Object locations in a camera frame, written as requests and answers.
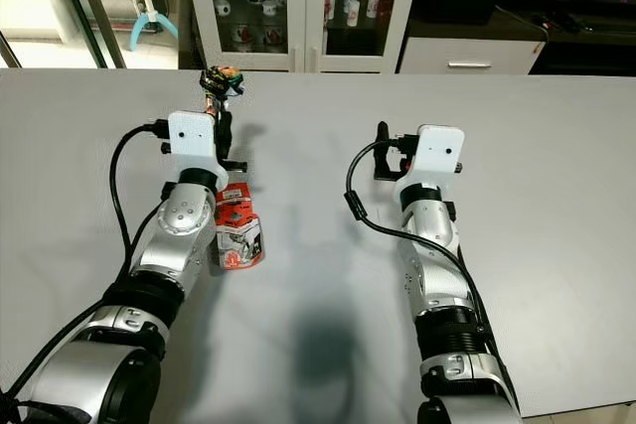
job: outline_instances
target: white cabinet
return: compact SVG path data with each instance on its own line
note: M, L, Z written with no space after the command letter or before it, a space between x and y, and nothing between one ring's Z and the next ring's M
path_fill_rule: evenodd
M543 43L409 38L400 73L528 74Z
M208 65L311 72L394 72L410 1L193 0Z

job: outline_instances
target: table surface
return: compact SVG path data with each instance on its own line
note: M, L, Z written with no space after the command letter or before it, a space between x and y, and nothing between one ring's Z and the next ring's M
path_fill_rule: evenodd
M123 252L107 188L128 129L199 109L195 71L0 73L0 384L92 303ZM524 416L636 399L636 80L248 73L231 156L265 259L205 273L171 331L153 424L414 422L419 355L396 241L345 173L379 120L461 127L453 198ZM361 164L370 216L391 184ZM154 138L119 174L132 229L172 178Z

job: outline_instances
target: black bracket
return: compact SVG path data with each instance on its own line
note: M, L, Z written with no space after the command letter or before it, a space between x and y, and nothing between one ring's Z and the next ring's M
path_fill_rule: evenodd
M389 126L381 121L378 123L378 134L376 135L376 141L389 141ZM410 162L417 150L417 135L406 134L400 138L397 142L397 149L403 158L399 160L399 171L392 171L387 162L387 155L389 153L389 143L385 145L378 145L374 148L374 160L376 162L376 168L374 170L374 179L378 181L397 181L404 176L410 168Z

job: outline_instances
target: red packet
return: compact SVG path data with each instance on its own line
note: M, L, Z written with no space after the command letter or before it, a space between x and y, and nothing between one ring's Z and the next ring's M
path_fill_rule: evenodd
M234 183L217 194L219 263L226 270L248 268L263 257L260 219L251 209L247 183Z

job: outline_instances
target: silver arm segment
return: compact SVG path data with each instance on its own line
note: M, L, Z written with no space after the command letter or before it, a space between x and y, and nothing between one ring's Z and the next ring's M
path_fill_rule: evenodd
M45 364L32 394L85 424L148 422L169 328L216 235L215 190L228 173L216 158L214 120L180 111L169 126L179 183L154 218L150 242L105 305ZM35 411L27 422L47 421Z
M458 258L459 234L446 200L463 132L420 126L417 148L394 196L405 232L436 242ZM418 422L521 423L500 362L476 320L476 297L461 270L441 253L401 239L405 290L422 355L421 387L430 399Z

